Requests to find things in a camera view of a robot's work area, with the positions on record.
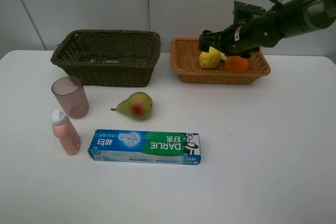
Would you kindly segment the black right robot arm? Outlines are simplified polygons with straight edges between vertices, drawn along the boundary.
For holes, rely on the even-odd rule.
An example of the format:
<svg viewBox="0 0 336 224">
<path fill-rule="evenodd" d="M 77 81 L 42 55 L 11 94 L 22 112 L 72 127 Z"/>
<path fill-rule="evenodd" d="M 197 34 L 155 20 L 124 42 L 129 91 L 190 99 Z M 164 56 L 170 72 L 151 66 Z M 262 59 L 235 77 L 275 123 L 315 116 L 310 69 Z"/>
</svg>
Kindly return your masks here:
<svg viewBox="0 0 336 224">
<path fill-rule="evenodd" d="M 292 0 L 275 4 L 261 16 L 236 22 L 223 31 L 203 31 L 198 48 L 249 58 L 261 47 L 272 48 L 282 39 L 326 29 L 334 22 L 335 0 Z"/>
</svg>

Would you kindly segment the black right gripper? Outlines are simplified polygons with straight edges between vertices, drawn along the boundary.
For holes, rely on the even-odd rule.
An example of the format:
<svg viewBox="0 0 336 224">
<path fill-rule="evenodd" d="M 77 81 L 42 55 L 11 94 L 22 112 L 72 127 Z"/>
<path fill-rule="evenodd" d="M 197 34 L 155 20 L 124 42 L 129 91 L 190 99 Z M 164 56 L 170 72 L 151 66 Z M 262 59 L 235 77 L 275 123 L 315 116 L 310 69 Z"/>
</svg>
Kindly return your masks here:
<svg viewBox="0 0 336 224">
<path fill-rule="evenodd" d="M 260 47 L 272 48 L 284 37 L 279 28 L 280 18 L 255 20 L 252 23 L 233 24 L 223 32 L 204 30 L 198 40 L 198 48 L 209 52 L 210 47 L 227 56 L 249 58 Z"/>
</svg>

